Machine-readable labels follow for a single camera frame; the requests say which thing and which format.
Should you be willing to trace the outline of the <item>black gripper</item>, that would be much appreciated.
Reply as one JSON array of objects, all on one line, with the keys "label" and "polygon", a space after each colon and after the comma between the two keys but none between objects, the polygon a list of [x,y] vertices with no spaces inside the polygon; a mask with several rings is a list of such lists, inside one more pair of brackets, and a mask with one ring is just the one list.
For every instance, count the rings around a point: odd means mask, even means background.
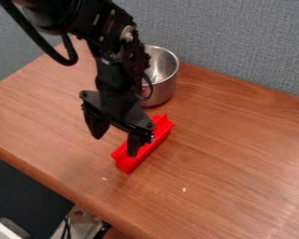
[{"label": "black gripper", "polygon": [[132,132],[127,138],[127,156],[136,157],[140,148],[152,142],[156,126],[134,93],[135,82],[119,66],[98,67],[96,90],[83,90],[80,98],[84,121],[92,136],[102,139],[110,126]]}]

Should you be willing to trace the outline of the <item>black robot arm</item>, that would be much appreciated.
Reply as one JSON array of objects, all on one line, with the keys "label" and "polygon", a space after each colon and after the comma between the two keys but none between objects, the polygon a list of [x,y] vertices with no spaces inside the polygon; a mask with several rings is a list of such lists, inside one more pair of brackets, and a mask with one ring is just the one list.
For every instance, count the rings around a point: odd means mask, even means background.
[{"label": "black robot arm", "polygon": [[70,38],[86,41],[98,66],[98,89],[80,92],[86,124],[95,138],[111,126],[128,132],[127,155],[135,157],[154,139],[155,123],[140,106],[151,56],[134,17],[112,0],[0,0],[0,4],[60,64],[79,60]]}]

